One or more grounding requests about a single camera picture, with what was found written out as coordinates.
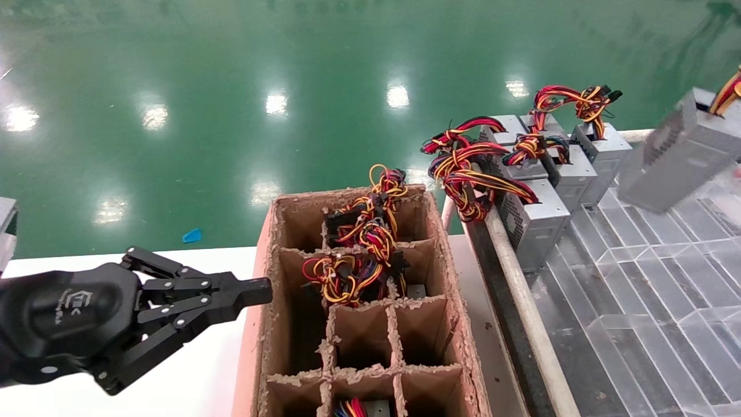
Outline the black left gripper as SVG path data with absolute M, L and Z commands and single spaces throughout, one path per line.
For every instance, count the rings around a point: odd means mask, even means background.
M 204 273 L 137 246 L 120 265 L 2 279 L 3 387 L 93 370 L 116 396 L 207 328 L 273 300 L 267 277 Z M 135 315 L 141 281 L 134 272 L 150 277 L 145 291 L 192 298 Z

